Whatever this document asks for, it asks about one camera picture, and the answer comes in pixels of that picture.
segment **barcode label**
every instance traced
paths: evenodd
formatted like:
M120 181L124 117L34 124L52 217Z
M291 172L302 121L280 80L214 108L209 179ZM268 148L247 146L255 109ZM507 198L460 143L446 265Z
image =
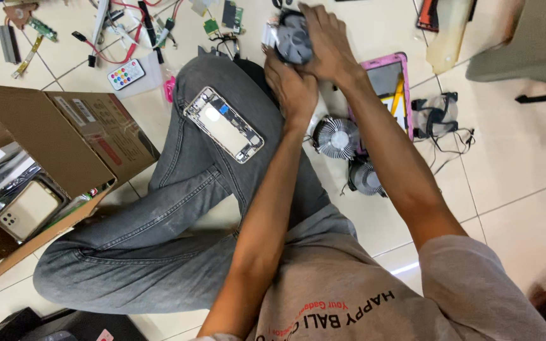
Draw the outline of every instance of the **barcode label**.
M87 110L87 107L83 104L81 99L73 98L73 102L75 102L77 107L80 108L81 113L86 116L88 121L96 122L96 119L94 118L93 114L89 110Z
M81 117L79 116L79 114L73 110L73 108L64 100L64 98L57 96L57 97L54 97L54 99L58 101L58 103L64 108L64 110L69 114L69 116L71 116L71 118L75 120L77 124L79 124L80 127L83 127L86 125L86 123L83 120L81 120Z

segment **gray t-shirt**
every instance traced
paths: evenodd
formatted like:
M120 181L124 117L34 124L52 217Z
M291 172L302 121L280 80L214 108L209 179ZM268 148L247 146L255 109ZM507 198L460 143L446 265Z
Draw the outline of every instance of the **gray t-shirt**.
M288 246L247 340L546 340L546 322L488 246L442 236L423 245L419 261L424 297L352 236Z

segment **hand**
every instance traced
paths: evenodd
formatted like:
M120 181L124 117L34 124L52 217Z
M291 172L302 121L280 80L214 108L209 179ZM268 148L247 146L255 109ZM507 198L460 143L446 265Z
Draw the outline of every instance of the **hand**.
M351 52L345 22L338 20L334 13L327 13L322 5L309 7L299 4L299 7L307 19L313 44L313 59L301 70L339 86L365 73Z
M265 53L264 76L286 116L285 129L297 129L304 134L319 98L317 80L313 75L300 76L292 67L283 64L272 49Z

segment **beige plastic piece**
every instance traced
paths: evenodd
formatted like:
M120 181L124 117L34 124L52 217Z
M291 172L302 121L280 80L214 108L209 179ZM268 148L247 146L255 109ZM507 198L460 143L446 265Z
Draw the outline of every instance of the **beige plastic piece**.
M439 0L439 33L427 49L427 61L437 75L450 70L458 61L460 45L473 0Z

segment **remote control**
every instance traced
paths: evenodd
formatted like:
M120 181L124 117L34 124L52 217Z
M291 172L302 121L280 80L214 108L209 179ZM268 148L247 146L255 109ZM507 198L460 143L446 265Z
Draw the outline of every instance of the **remote control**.
M144 76L144 70L136 59L125 63L117 70L107 75L113 89L121 90Z

